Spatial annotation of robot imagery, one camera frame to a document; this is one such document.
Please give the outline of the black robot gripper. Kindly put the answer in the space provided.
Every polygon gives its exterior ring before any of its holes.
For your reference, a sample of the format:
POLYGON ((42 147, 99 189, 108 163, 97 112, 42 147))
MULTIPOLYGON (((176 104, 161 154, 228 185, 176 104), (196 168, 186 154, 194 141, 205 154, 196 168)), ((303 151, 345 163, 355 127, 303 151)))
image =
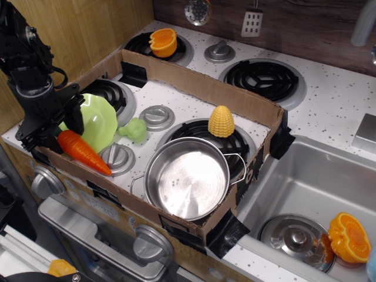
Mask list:
POLYGON ((39 89, 22 90, 19 86, 14 94, 24 109, 25 117, 15 137, 27 151, 44 146, 57 154, 63 154, 54 133, 61 123, 82 135, 84 124, 80 106, 84 102, 80 87, 74 83, 55 90, 51 79, 39 89))

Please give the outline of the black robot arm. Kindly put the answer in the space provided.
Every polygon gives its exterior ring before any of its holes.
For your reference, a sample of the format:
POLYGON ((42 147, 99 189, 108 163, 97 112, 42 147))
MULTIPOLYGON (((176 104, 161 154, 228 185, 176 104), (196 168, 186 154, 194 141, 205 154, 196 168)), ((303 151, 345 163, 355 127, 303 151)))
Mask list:
POLYGON ((25 112, 15 137, 29 152, 43 146, 61 154, 54 136, 61 123, 79 135, 84 131, 79 85, 68 85, 65 78, 56 86, 51 74, 65 72, 54 67, 52 59, 50 46, 36 29, 9 1, 1 1, 1 71, 25 112))

